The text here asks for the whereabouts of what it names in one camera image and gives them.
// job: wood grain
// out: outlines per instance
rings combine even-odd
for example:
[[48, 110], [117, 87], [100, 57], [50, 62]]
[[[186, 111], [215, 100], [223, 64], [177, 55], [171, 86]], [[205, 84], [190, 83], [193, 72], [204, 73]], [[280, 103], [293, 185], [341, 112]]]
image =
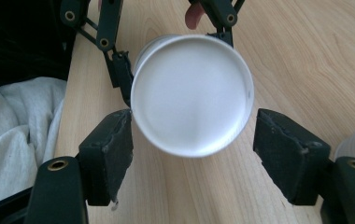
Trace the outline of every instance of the wood grain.
[[[213, 33], [207, 18], [196, 31], [186, 28], [188, 6], [125, 0], [118, 49], [129, 50], [134, 62], [156, 36]], [[94, 0], [89, 16], [97, 21]], [[260, 107], [284, 113], [333, 149], [355, 132], [355, 1], [247, 0], [234, 46], [256, 89], [245, 131], [216, 155], [182, 159], [153, 147], [133, 122], [134, 161], [120, 207], [89, 207], [91, 223], [321, 223], [321, 200], [315, 207], [289, 204], [252, 152], [255, 117]], [[76, 155], [101, 119], [122, 108], [102, 53], [78, 35], [55, 156]]]

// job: light wood tabletop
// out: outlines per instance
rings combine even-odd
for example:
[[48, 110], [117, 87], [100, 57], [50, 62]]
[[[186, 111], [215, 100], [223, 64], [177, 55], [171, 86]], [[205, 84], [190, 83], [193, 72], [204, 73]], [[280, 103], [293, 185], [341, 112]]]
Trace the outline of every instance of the light wood tabletop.
[[[197, 30], [186, 28], [188, 7], [185, 0], [125, 0], [117, 48], [134, 62], [159, 35], [215, 32], [207, 17]], [[92, 0], [89, 17], [98, 16]], [[255, 87], [245, 130], [217, 154], [184, 159], [154, 147], [133, 119], [134, 160], [120, 206], [89, 206], [90, 223], [321, 223], [321, 199], [313, 207], [289, 204], [252, 151], [256, 114], [283, 113], [333, 150], [355, 132], [355, 1], [247, 0], [238, 17], [234, 48]], [[55, 157], [75, 156], [92, 129], [123, 108], [102, 52], [78, 35]]]

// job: clothing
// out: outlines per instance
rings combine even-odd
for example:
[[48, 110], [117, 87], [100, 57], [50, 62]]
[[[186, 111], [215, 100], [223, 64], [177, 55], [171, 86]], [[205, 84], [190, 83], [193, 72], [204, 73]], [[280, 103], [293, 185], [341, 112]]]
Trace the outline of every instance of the clothing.
[[32, 187], [53, 158], [65, 87], [51, 77], [0, 87], [0, 200]]

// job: hand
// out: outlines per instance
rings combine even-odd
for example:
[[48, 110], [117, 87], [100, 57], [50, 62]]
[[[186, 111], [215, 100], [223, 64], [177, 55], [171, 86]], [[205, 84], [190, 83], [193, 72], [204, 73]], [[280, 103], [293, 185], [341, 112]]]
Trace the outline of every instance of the hand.
[[187, 9], [185, 16], [187, 27], [191, 30], [195, 30], [204, 13], [205, 11], [199, 2], [192, 4], [189, 9]]

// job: gray fabric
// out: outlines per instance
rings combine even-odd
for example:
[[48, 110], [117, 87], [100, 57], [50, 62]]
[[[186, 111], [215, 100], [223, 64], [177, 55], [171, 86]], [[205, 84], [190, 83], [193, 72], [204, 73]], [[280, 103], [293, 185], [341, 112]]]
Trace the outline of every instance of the gray fabric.
[[0, 200], [32, 187], [53, 158], [66, 82], [38, 77], [0, 87]]

